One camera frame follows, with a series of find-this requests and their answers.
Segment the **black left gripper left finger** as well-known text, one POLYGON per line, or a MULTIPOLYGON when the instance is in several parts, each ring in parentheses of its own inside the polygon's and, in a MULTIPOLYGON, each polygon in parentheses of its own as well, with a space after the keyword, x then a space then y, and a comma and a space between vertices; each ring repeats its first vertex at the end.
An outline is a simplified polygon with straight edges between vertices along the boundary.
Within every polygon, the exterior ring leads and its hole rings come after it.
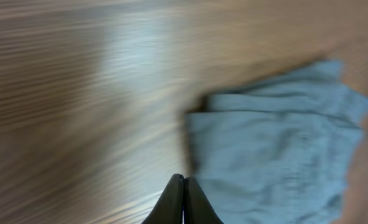
POLYGON ((184 176, 173 174, 142 224, 182 224, 184 176))

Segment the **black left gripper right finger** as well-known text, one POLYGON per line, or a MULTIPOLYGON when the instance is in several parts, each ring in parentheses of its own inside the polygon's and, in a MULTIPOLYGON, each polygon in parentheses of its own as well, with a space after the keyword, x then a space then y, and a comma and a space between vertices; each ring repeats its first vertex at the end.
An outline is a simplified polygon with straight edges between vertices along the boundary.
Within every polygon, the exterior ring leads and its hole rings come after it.
POLYGON ((223 224, 193 177, 184 180, 183 218, 184 224, 223 224))

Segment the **blue denim garment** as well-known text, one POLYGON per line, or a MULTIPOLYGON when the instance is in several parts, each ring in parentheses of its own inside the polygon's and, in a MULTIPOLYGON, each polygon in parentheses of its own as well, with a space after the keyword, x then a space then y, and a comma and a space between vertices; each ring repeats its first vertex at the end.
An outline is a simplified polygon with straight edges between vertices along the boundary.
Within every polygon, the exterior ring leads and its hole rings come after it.
POLYGON ((322 60, 210 94, 186 116, 195 177, 223 223, 331 223, 368 98, 322 60))

